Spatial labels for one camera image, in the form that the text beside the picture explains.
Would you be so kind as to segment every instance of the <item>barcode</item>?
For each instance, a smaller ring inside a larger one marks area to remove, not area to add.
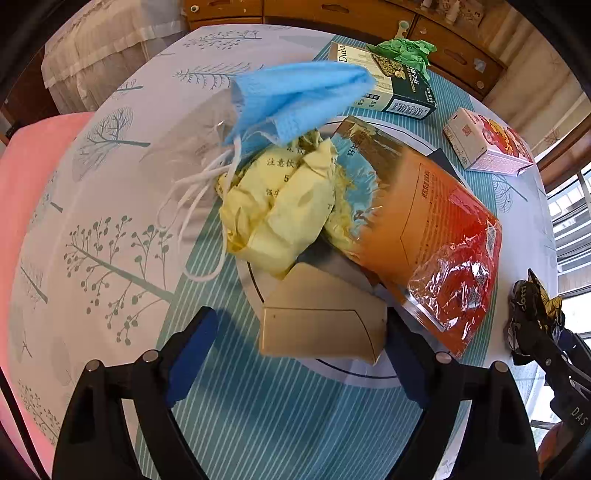
[[[388,112],[400,113],[401,115],[408,115],[414,118],[425,117],[429,113],[429,110],[429,107],[416,105],[398,99],[395,99],[388,107]]]
[[[492,258],[492,254],[495,250],[496,229],[488,220],[486,221],[486,224],[486,252],[488,253],[488,256]]]

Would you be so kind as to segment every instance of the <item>crinkled plastic wrapper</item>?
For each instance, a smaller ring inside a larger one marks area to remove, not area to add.
[[[435,162],[355,117],[335,132],[329,241],[459,357],[489,309],[501,225]]]

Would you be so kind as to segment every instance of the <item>white curtain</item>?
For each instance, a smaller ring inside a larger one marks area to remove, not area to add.
[[[567,135],[591,103],[558,52],[513,8],[488,48],[508,70],[484,104],[515,128],[534,155]]]
[[[60,113],[95,111],[187,30],[179,0],[93,0],[47,42],[45,87]]]

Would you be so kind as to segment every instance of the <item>small product box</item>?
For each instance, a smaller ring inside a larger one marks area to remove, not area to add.
[[[452,115],[443,132],[467,170],[517,176],[535,165],[529,146],[515,130],[465,108]]]
[[[329,59],[361,65],[376,83],[352,106],[423,119],[437,108],[435,95],[422,75],[399,61],[362,48],[332,42]]]

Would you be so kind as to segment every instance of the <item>pink cushion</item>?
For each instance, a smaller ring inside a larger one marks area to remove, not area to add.
[[[35,206],[52,172],[76,135],[94,113],[73,113],[42,120],[21,128],[12,137],[0,157],[0,365],[10,382],[8,371],[8,303],[22,240]],[[14,445],[30,466],[12,415],[0,395],[0,422]],[[20,405],[37,452],[46,470],[51,472],[53,447],[26,410]]]

